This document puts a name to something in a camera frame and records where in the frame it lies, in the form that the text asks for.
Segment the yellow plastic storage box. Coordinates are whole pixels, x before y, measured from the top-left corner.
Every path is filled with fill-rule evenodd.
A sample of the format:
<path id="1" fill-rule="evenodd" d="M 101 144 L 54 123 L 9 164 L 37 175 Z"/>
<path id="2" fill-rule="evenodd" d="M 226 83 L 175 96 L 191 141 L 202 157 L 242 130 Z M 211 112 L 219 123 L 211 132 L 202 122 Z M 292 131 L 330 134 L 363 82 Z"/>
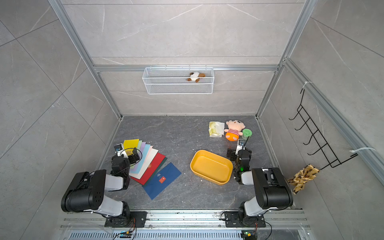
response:
<path id="1" fill-rule="evenodd" d="M 190 163 L 195 175 L 219 186 L 230 181 L 233 167 L 230 160 L 206 150 L 197 151 Z"/>

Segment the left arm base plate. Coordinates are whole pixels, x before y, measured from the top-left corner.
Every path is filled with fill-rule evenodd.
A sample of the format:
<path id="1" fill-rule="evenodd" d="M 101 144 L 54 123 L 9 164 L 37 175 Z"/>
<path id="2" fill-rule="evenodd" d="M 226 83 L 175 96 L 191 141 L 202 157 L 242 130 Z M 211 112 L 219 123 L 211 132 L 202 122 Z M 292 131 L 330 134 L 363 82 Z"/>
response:
<path id="1" fill-rule="evenodd" d="M 106 218 L 104 227 L 128 228 L 135 226 L 136 228 L 143 228 L 147 220 L 147 214 L 145 211 L 134 211 L 130 212 L 128 216 L 123 214 L 119 217 Z"/>

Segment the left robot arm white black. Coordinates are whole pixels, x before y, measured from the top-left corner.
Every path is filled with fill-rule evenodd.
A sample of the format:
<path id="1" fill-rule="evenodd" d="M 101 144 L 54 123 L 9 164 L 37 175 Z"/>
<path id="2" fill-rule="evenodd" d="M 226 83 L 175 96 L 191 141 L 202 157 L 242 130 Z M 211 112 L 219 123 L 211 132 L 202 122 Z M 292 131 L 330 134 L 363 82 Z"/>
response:
<path id="1" fill-rule="evenodd" d="M 62 197 L 62 211 L 99 214 L 106 218 L 106 227 L 122 228 L 136 224 L 128 204 L 106 196 L 105 192 L 127 190 L 131 166 L 139 163 L 143 154 L 137 148 L 124 149 L 122 145 L 115 146 L 115 150 L 109 174 L 106 170 L 75 174 Z"/>

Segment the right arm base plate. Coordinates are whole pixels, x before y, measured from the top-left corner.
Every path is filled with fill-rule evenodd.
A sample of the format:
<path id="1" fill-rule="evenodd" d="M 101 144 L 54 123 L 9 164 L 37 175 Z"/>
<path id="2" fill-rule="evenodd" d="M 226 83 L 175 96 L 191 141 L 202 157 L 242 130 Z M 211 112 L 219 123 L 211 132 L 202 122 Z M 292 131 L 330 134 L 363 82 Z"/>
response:
<path id="1" fill-rule="evenodd" d="M 255 217 L 249 217 L 246 214 L 242 214 L 235 211 L 223 212 L 220 216 L 221 220 L 225 222 L 227 228 L 264 228 L 266 223 L 264 216 L 257 215 Z"/>

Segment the yellow envelope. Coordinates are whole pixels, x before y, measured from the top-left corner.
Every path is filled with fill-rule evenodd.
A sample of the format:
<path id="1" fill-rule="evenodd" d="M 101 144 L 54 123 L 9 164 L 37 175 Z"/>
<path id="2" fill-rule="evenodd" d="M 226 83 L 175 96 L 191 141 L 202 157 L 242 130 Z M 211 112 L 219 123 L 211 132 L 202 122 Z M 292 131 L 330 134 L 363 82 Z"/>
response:
<path id="1" fill-rule="evenodd" d="M 137 148 L 139 144 L 139 139 L 134 140 L 124 140 L 123 147 L 127 156 L 132 154 L 134 148 Z"/>

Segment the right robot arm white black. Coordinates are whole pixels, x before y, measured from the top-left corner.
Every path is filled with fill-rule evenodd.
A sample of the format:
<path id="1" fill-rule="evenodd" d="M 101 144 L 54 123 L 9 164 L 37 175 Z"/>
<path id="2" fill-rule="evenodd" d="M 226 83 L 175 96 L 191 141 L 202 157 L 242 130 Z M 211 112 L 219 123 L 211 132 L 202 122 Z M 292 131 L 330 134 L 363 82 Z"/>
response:
<path id="1" fill-rule="evenodd" d="M 293 191 L 279 168 L 250 168 L 252 152 L 247 148 L 228 149 L 235 163 L 234 179 L 240 185 L 253 186 L 255 196 L 241 203 L 237 211 L 224 212 L 227 228 L 264 228 L 267 211 L 281 211 L 293 205 Z"/>

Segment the blue envelope red sticker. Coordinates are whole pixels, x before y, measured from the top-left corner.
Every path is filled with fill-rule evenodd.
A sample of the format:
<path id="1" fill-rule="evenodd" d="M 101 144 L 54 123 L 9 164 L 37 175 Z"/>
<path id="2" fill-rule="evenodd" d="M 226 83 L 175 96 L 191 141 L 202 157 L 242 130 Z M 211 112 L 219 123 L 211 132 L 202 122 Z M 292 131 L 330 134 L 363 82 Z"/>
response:
<path id="1" fill-rule="evenodd" d="M 181 172 L 172 164 L 169 163 L 162 170 L 156 173 L 143 189 L 151 200 L 154 200 L 166 187 L 181 175 Z"/>

